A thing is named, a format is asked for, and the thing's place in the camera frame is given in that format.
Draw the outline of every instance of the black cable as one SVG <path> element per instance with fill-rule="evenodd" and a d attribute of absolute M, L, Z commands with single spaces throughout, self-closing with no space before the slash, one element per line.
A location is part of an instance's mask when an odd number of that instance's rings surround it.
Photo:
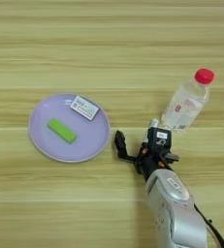
<path fill-rule="evenodd" d="M 221 245 L 221 248 L 224 248 L 224 238 L 222 237 L 222 235 L 219 233 L 219 231 L 212 224 L 211 220 L 208 220 L 205 217 L 205 215 L 201 212 L 201 210 L 198 208 L 198 206 L 196 204 L 194 204 L 194 207 L 195 207 L 196 211 L 202 216 L 202 218 L 204 219 L 204 221 L 206 222 L 206 224 L 210 227 L 210 229 L 212 230 L 212 232 L 214 233 L 217 241 Z"/>

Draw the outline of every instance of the bottle label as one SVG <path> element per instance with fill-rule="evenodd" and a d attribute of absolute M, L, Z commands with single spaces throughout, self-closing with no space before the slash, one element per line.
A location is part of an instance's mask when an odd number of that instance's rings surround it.
<path fill-rule="evenodd" d="M 173 129 L 185 129 L 188 127 L 199 112 L 202 110 L 204 103 L 192 98 L 178 96 L 178 101 L 173 101 L 167 110 L 167 125 Z"/>

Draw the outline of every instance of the green sponge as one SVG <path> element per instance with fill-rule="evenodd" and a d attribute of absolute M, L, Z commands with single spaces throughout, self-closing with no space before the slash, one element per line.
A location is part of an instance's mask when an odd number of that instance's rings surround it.
<path fill-rule="evenodd" d="M 55 134 L 63 138 L 65 141 L 72 143 L 76 139 L 76 134 L 69 127 L 65 126 L 56 118 L 52 118 L 48 122 L 48 127 L 53 130 Z"/>

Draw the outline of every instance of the water bottle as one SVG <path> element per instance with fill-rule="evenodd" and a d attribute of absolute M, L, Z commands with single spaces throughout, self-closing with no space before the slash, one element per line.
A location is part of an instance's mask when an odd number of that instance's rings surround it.
<path fill-rule="evenodd" d="M 213 79 L 213 71 L 200 69 L 182 84 L 162 115 L 163 125 L 171 130 L 187 129 L 208 102 L 209 85 Z"/>

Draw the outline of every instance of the red bottle cap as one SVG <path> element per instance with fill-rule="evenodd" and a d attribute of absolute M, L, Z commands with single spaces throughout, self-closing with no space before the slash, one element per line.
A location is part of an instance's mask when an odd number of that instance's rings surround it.
<path fill-rule="evenodd" d="M 214 80 L 214 76 L 215 74 L 213 71 L 209 69 L 200 69 L 199 71 L 197 71 L 194 78 L 199 83 L 210 84 Z"/>

